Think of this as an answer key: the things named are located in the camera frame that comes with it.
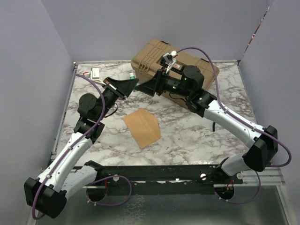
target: purple cable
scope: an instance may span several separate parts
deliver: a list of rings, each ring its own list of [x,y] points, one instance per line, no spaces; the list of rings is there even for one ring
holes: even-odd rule
[[[130,183],[130,181],[128,180],[127,177],[124,177],[124,176],[121,176],[121,175],[114,175],[114,176],[104,177],[104,178],[102,178],[102,179],[99,179],[99,180],[97,180],[97,181],[94,181],[94,182],[90,183],[90,185],[91,185],[91,184],[96,184],[96,183],[98,183],[98,182],[101,182],[101,181],[104,181],[104,180],[107,180],[107,179],[110,179],[110,178],[114,178],[114,177],[121,177],[121,178],[125,179],[125,180],[127,181],[127,183],[129,184],[129,194],[128,194],[127,198],[126,198],[124,201],[119,202],[119,203],[115,203],[115,204],[106,204],[106,203],[100,203],[100,202],[93,202],[93,201],[90,199],[89,194],[87,193],[86,196],[87,196],[89,202],[94,203],[94,204],[97,204],[97,205],[103,205],[103,206],[119,206],[119,205],[122,205],[122,204],[124,204],[125,202],[127,202],[127,201],[130,199],[131,193],[132,193],[132,186],[131,186],[131,183]]]
[[[262,183],[261,183],[261,179],[260,179],[260,177],[259,177],[259,175],[258,175],[258,172],[256,172],[256,171],[254,171],[254,172],[256,173],[257,178],[258,178],[258,190],[257,190],[257,192],[256,192],[256,194],[255,194],[255,196],[254,196],[253,198],[251,198],[251,199],[249,199],[249,200],[247,200],[247,201],[244,201],[244,202],[234,202],[234,201],[229,201],[229,200],[226,200],[226,199],[221,198],[221,197],[217,194],[216,191],[215,191],[215,194],[219,197],[219,199],[220,199],[221,201],[227,202],[227,203],[231,203],[231,204],[241,205],[241,204],[246,204],[246,203],[252,202],[253,200],[255,200],[255,199],[259,196],[259,194],[260,194],[260,192],[261,192],[261,190],[262,190]]]
[[[103,119],[103,116],[104,116],[104,112],[105,112],[105,100],[104,100],[104,96],[103,96],[101,90],[99,89],[99,87],[93,81],[91,81],[90,79],[86,78],[83,75],[76,74],[76,76],[81,77],[82,79],[84,79],[84,80],[88,81],[89,83],[91,83],[96,88],[96,90],[99,92],[100,97],[101,97],[101,101],[102,101],[102,112],[101,112],[101,115],[100,115],[99,119],[97,120],[97,122],[87,132],[85,132],[75,142],[73,142],[73,144],[71,144],[70,147],[65,151],[65,153],[59,158],[59,160],[57,161],[57,163],[53,166],[52,170],[48,173],[49,176],[51,176],[53,174],[53,172],[55,171],[55,169],[58,167],[58,165],[61,163],[61,161],[65,158],[65,156],[73,149],[73,147],[75,145],[77,145],[77,143],[80,142],[81,139],[83,139],[86,135],[88,135],[99,124],[99,122]],[[40,217],[37,217],[36,214],[35,214],[35,209],[36,209],[36,205],[37,205],[37,201],[38,201],[38,196],[39,196],[39,194],[40,194],[40,192],[41,192],[44,184],[47,181],[48,181],[48,178],[46,177],[44,179],[44,181],[42,182],[42,184],[37,189],[36,195],[34,196],[33,204],[32,204],[32,211],[31,211],[32,217],[33,217],[34,220],[41,219],[45,215],[45,214],[42,214]]]
[[[226,108],[223,106],[223,104],[222,104],[222,102],[221,102],[221,98],[220,98],[220,92],[219,92],[218,78],[217,78],[216,69],[215,69],[214,64],[212,63],[211,58],[206,54],[205,51],[203,51],[202,49],[197,48],[197,47],[183,48],[183,49],[179,50],[177,53],[180,53],[181,51],[184,51],[184,50],[186,50],[186,49],[196,49],[196,50],[198,50],[198,51],[201,51],[201,52],[206,56],[206,58],[209,60],[211,66],[212,66],[212,70],[213,70],[213,72],[214,72],[215,80],[216,80],[217,101],[218,101],[219,105],[221,106],[221,108],[225,111]],[[291,160],[292,160],[292,154],[291,154],[291,151],[288,149],[288,147],[287,147],[285,144],[283,144],[283,143],[282,143],[281,141],[279,141],[277,138],[275,138],[275,137],[269,135],[268,133],[266,133],[266,132],[264,132],[264,131],[262,131],[262,130],[259,130],[259,129],[257,129],[257,128],[254,128],[252,125],[250,125],[250,124],[246,123],[245,121],[241,120],[239,117],[237,117],[237,116],[235,116],[234,114],[232,114],[232,113],[230,112],[230,110],[228,110],[227,113],[228,113],[231,117],[233,117],[234,119],[236,119],[238,122],[240,122],[241,124],[243,124],[243,125],[245,125],[245,126],[251,128],[252,130],[254,130],[254,131],[256,131],[256,132],[258,132],[258,133],[260,133],[260,134],[263,134],[263,135],[265,135],[265,136],[271,138],[272,140],[274,140],[275,142],[277,142],[278,144],[280,144],[280,145],[286,150],[286,152],[287,152],[287,154],[288,154],[288,160],[287,160],[285,163],[281,164],[281,165],[270,165],[270,167],[283,167],[283,166],[289,165],[289,163],[290,163]]]

